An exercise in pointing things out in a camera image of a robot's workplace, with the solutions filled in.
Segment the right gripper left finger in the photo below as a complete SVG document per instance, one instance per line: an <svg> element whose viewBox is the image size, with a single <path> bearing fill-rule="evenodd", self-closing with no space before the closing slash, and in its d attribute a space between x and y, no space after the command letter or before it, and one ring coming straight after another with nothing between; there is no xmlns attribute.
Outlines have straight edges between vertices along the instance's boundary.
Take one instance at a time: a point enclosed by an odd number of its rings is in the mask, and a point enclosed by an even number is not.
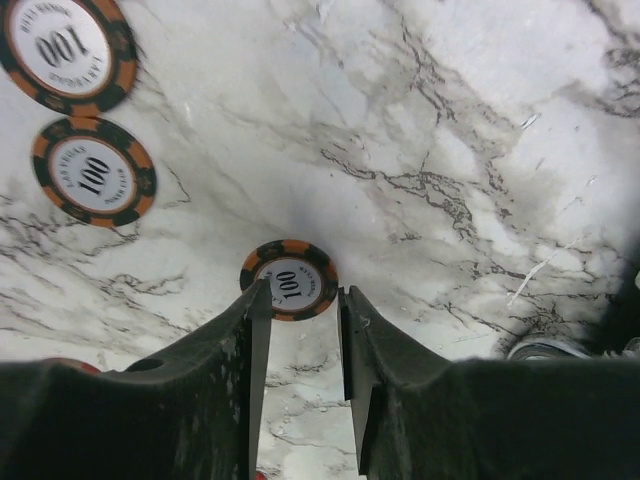
<svg viewBox="0 0 640 480"><path fill-rule="evenodd" d="M252 479L271 329L258 281L123 371L1 366L5 479Z"/></svg>

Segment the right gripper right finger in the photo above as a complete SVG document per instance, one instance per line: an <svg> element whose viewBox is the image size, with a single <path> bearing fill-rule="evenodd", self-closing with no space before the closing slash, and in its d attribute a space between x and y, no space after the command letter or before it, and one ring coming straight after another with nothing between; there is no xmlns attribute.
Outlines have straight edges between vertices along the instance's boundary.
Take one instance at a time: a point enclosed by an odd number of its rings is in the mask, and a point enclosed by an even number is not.
<svg viewBox="0 0 640 480"><path fill-rule="evenodd" d="M635 479L635 358L450 361L338 292L345 397L370 479Z"/></svg>

